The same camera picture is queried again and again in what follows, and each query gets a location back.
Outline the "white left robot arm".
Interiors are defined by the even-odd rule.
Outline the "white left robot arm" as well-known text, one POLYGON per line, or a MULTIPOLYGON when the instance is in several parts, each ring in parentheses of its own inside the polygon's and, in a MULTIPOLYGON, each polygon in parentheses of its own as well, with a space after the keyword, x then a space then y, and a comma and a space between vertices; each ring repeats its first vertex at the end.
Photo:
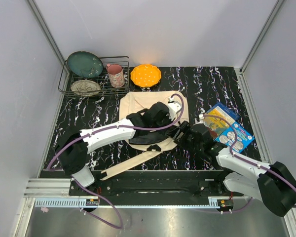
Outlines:
POLYGON ((97 180, 107 180, 173 149, 176 144, 166 132, 181 120, 184 110, 184 104, 170 98, 168 103, 156 102, 115 123, 67 134, 56 146, 54 159, 59 161, 63 172, 77 182, 79 189, 90 196, 97 189, 97 180), (119 141, 127 141, 142 153, 94 176, 86 165, 87 155, 119 141))

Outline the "yellow blue picture book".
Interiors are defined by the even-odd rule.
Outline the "yellow blue picture book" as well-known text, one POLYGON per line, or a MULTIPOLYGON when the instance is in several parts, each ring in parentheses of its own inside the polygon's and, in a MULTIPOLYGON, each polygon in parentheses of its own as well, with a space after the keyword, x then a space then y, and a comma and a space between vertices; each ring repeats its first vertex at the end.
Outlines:
POLYGON ((233 124, 240 118, 240 116, 236 112, 229 109, 226 105, 222 104, 221 102, 218 102, 205 114, 214 116, 204 117, 203 120, 204 124, 208 127, 213 139, 216 139, 226 129, 229 128, 229 125, 224 120, 226 120, 230 124, 233 124))

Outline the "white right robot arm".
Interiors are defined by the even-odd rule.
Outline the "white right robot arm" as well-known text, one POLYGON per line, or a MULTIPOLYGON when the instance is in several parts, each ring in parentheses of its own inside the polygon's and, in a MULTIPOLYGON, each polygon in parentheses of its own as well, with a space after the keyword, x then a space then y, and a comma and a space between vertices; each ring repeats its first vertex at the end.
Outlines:
POLYGON ((214 183, 218 195, 233 192, 250 196, 279 217, 296 208, 296 180, 284 164, 259 162, 234 152, 215 141, 201 123, 185 121, 168 129, 167 135, 192 155, 223 169, 214 183))

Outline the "cream canvas backpack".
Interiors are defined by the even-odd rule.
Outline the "cream canvas backpack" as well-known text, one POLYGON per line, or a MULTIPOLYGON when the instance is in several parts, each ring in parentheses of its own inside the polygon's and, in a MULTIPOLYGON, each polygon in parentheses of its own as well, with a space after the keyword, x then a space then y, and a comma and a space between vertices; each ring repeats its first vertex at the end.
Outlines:
MULTIPOLYGON (((173 93, 178 94, 179 99, 182 99, 184 104, 183 115, 181 116, 179 122, 188 121, 187 99, 178 91, 129 92, 120 100, 119 118, 124 119, 131 113, 138 112, 142 109, 149 109, 157 102, 167 105, 168 98, 171 97, 173 93)), ((110 179, 117 174, 140 165, 163 152, 174 149, 177 146, 172 138, 166 138, 158 143, 154 142, 148 145, 131 144, 129 140, 126 140, 126 143, 131 148, 142 151, 142 153, 102 171, 101 175, 103 175, 103 178, 100 178, 101 181, 110 179)))

